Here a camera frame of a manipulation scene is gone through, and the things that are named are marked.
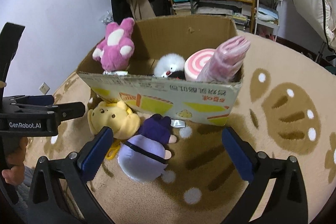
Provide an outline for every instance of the white metal cart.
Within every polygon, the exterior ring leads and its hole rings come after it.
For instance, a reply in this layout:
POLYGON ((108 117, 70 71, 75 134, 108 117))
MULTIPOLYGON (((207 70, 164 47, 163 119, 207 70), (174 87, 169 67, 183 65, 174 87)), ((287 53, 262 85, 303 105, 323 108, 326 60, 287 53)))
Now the white metal cart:
POLYGON ((282 1, 283 0, 277 0, 278 1, 278 4, 280 2, 280 7, 278 5, 278 24, 273 24, 273 23, 270 23, 270 22, 266 22, 266 21, 263 21, 261 19, 258 19, 258 13, 259 13, 259 0, 257 0, 257 12, 256 12, 256 15, 255 15, 255 29, 254 29, 254 34, 256 34, 257 32, 257 24, 260 24, 260 25, 264 25, 264 26, 267 26, 267 27, 270 27, 273 29, 273 35, 275 34, 275 40, 277 40, 277 37, 278 37, 278 31, 279 31, 279 27, 280 27, 280 20, 281 20, 281 9, 282 9, 282 1))

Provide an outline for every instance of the plush toy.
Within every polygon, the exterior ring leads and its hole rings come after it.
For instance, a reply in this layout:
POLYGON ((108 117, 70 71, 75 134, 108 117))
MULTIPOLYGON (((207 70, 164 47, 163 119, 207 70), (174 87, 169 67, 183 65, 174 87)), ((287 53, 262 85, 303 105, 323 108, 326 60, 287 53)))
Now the plush toy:
POLYGON ((101 66, 107 71, 125 70, 128 61, 134 53, 134 43, 131 35, 134 19, 125 18, 120 25, 112 22, 106 26, 105 39, 93 51, 92 57, 100 61, 101 66))
POLYGON ((168 78, 176 78, 176 79, 185 80, 185 73, 183 70, 178 70, 170 74, 168 78))
POLYGON ((175 71, 184 71, 185 60, 182 56, 171 53, 162 56, 154 69, 155 77, 168 77, 175 71))
POLYGON ((154 114, 146 119, 138 130, 138 134, 145 136, 162 145, 176 143, 176 136, 170 133, 171 118, 162 117, 160 114, 154 114))
POLYGON ((172 154, 163 145, 175 143, 170 133, 171 119, 154 114, 139 128, 139 135, 121 145, 118 164, 123 172, 137 182, 150 182, 164 173, 166 160, 172 154))
POLYGON ((92 134, 98 134, 104 126, 113 130, 115 141, 106 155, 108 160, 115 157, 120 142, 131 138, 140 127, 140 117, 123 101, 116 104, 102 101, 95 109, 90 109, 87 115, 92 134))

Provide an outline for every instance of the purple plush doll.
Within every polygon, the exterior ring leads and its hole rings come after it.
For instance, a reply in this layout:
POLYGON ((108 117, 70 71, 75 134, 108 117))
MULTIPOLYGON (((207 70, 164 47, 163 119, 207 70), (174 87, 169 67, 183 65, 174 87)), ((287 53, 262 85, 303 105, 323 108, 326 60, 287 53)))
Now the purple plush doll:
MULTIPOLYGON (((163 147, 177 140, 176 136, 170 134, 170 122, 169 117, 155 114, 144 121, 138 130, 139 135, 133 136, 128 142, 162 159, 170 159, 171 152, 163 147)), ((121 144, 118 164, 128 177, 143 183, 155 180, 167 167, 167 164, 136 152, 125 144, 121 144)))

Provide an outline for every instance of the white wall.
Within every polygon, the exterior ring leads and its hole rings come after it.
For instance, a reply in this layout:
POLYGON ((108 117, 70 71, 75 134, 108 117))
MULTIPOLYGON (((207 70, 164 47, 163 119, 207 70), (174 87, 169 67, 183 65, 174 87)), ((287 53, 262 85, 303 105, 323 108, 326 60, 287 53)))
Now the white wall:
MULTIPOLYGON (((315 53, 319 51, 322 43, 322 38, 295 10, 293 0, 283 1, 282 19, 278 36, 315 53)), ((325 55, 330 54, 331 52, 325 50, 325 55)))
POLYGON ((0 7, 0 30, 7 21, 26 26, 6 96, 41 94, 43 82, 52 94, 104 36, 98 19, 111 9, 110 0, 0 0, 0 7))

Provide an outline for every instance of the blue gripper pad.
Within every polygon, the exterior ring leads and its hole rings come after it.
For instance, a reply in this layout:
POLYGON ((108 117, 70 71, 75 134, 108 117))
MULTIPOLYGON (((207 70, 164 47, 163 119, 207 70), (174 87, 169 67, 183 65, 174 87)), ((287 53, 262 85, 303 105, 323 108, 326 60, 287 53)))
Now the blue gripper pad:
POLYGON ((239 172, 241 179, 251 182, 254 177, 253 165, 228 128, 224 128, 222 132, 222 143, 239 172))
POLYGON ((81 177, 84 182, 93 180, 112 143, 112 129, 103 127, 92 141, 83 146, 79 152, 77 166, 82 171, 81 177))
POLYGON ((54 104, 52 95, 29 96, 26 104, 35 106, 48 106, 54 104))

